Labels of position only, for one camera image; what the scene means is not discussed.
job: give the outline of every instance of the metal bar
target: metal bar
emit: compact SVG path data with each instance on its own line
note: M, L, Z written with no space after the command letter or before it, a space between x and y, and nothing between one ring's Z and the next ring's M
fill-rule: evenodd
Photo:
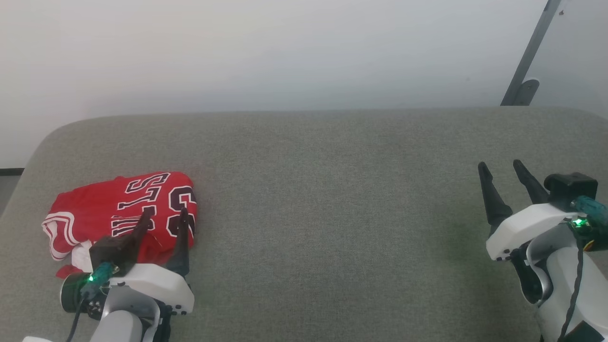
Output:
M547 33L547 29L549 28L549 24L551 24L551 20L553 20L553 16L555 16L555 13L558 11L560 2L561 0L547 1L547 5L545 5L545 9L543 10L541 17L536 24L536 28L532 33L528 46L523 52L522 59L519 61L519 65L515 70L511 84L509 84L509 88L506 90L505 96L500 103L501 106L511 106L515 102L517 91L528 73L528 69L534 60L536 51L538 51L538 47L541 45L545 33Z

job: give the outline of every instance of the white plastic casing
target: white plastic casing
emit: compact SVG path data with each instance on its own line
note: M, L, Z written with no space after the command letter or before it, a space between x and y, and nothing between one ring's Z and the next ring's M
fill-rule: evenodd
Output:
M504 220L486 241L486 249L492 260L504 260L512 250L555 227L563 219L577 216L577 212L563 212L548 203L532 204Z
M177 311L192 312L194 294L186 280L177 273L171 272L153 263L136 263L124 277L110 278L110 286L124 283L133 290L164 302L166 305L181 308Z

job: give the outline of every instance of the basketball jersey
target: basketball jersey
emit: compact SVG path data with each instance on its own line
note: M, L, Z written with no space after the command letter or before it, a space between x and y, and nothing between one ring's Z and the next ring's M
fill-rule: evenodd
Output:
M42 222L50 254L64 259L79 243L103 236L130 234L144 211L152 225L144 235L138 262L164 263L173 252L180 210L188 209L188 246L194 244L196 198L192 180L181 172L147 175L90 184L57 196Z

